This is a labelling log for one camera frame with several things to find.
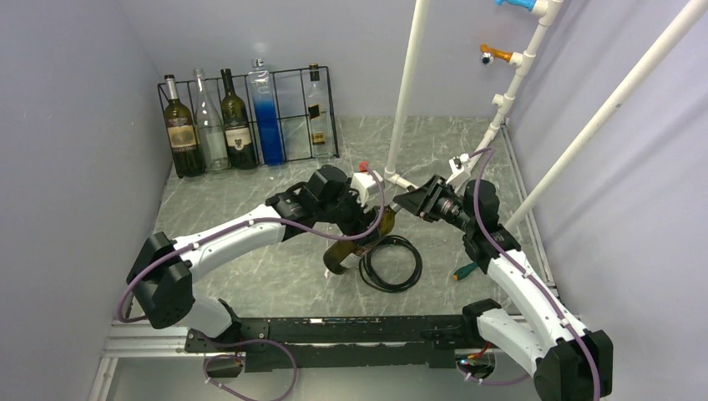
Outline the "blue rectangular glass bottle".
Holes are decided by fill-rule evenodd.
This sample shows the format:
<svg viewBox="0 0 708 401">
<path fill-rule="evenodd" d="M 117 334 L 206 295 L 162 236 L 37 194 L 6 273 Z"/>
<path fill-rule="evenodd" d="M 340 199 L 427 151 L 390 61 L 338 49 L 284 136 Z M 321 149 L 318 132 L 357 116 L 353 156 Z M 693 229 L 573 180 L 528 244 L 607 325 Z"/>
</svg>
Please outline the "blue rectangular glass bottle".
<svg viewBox="0 0 708 401">
<path fill-rule="evenodd" d="M 254 58 L 251 65 L 252 71 L 249 72 L 248 79 L 252 89 L 252 104 L 263 160 L 266 165 L 280 165 L 286 157 L 281 141 L 271 75 L 266 70 L 262 58 Z"/>
</svg>

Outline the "dark green wine bottle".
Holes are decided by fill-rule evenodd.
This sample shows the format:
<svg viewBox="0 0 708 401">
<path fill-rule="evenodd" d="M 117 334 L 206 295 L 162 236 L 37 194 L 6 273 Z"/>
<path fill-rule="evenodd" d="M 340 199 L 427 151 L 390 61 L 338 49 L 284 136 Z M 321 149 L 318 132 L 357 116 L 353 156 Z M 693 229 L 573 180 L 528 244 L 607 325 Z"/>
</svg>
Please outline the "dark green wine bottle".
<svg viewBox="0 0 708 401">
<path fill-rule="evenodd" d="M 225 97 L 220 102 L 229 162 L 238 170 L 252 170 L 258 162 L 244 100 L 236 94 L 230 69 L 220 71 Z"/>
</svg>

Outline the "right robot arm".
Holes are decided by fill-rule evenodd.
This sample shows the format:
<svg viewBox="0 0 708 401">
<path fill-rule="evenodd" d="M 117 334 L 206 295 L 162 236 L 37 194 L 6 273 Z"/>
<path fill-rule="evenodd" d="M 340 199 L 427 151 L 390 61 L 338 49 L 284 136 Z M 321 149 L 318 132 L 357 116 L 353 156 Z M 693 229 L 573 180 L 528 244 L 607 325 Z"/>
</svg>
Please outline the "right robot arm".
<svg viewBox="0 0 708 401">
<path fill-rule="evenodd" d="M 528 263 L 516 238 L 499 222 L 500 200 L 487 180 L 472 180 L 459 195 L 435 175 L 397 195 L 394 203 L 424 221 L 458 228 L 468 257 L 509 296 L 525 322 L 516 322 L 491 299 L 463 308 L 462 340 L 489 342 L 533 380 L 542 400 L 600 400 L 611 394 L 614 346 L 592 331 L 550 291 Z"/>
</svg>

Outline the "clear square liquor bottle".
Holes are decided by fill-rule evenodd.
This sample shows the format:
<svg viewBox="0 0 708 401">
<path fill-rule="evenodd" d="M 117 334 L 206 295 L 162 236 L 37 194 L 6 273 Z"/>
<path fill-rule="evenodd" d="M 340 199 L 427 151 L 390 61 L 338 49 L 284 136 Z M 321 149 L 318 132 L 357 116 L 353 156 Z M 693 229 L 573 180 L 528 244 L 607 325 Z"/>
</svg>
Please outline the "clear square liquor bottle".
<svg viewBox="0 0 708 401">
<path fill-rule="evenodd" d="M 308 127 L 312 153 L 316 158 L 331 158 L 335 154 L 329 96 L 318 63 L 309 65 L 310 86 L 306 93 Z"/>
</svg>

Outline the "olive green wine bottle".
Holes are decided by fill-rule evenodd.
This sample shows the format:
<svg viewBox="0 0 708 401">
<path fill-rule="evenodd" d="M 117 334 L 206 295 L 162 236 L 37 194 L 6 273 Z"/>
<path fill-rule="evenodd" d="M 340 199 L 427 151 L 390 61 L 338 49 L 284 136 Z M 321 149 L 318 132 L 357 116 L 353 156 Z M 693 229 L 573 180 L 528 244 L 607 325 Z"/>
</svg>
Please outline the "olive green wine bottle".
<svg viewBox="0 0 708 401">
<path fill-rule="evenodd" d="M 174 75 L 166 74 L 164 81 L 168 104 L 163 117 L 175 172 L 179 178 L 201 175 L 205 166 L 192 113 L 180 101 Z"/>
</svg>

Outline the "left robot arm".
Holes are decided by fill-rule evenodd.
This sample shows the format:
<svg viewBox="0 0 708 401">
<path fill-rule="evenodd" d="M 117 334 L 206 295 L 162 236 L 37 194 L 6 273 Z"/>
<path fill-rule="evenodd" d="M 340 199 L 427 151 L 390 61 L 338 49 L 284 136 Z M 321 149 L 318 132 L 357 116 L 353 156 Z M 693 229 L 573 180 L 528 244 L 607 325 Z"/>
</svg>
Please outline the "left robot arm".
<svg viewBox="0 0 708 401">
<path fill-rule="evenodd" d="M 318 222 L 335 225 L 338 241 L 358 241 L 377 232 L 383 211 L 368 211 L 367 197 L 376 188 L 385 200 L 385 181 L 365 166 L 353 176 L 324 165 L 309 180 L 300 181 L 267 198 L 242 216 L 209 230 L 168 238 L 148 237 L 128 276 L 125 296 L 143 310 L 137 319 L 156 330 L 181 326 L 198 332 L 220 351 L 239 341 L 242 322 L 224 300 L 203 297 L 194 285 L 229 261 L 303 233 L 326 238 Z"/>
</svg>

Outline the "brown-green wine bottle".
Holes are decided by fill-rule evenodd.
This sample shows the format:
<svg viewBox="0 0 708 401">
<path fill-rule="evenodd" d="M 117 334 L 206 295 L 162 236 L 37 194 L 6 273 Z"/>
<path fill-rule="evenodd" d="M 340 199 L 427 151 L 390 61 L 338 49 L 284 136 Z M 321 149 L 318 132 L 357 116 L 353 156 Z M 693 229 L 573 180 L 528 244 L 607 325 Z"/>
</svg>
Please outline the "brown-green wine bottle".
<svg viewBox="0 0 708 401">
<path fill-rule="evenodd" d="M 344 274 L 348 269 L 356 267 L 359 262 L 372 251 L 395 226 L 396 214 L 401 207 L 395 203 L 383 209 L 382 220 L 378 228 L 369 236 L 357 241 L 336 241 L 323 254 L 322 260 L 326 269 L 336 275 Z"/>
</svg>

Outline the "clear round glass bottle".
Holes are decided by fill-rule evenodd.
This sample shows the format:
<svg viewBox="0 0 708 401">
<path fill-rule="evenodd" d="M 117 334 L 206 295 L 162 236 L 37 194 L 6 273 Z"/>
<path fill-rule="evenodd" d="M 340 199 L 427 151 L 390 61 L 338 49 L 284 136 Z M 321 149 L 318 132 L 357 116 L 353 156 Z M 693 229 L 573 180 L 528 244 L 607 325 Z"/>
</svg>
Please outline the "clear round glass bottle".
<svg viewBox="0 0 708 401">
<path fill-rule="evenodd" d="M 198 92 L 195 125 L 200 137 L 207 171 L 222 171 L 230 168 L 225 133 L 219 112 L 210 97 L 203 69 L 194 69 L 193 75 Z"/>
</svg>

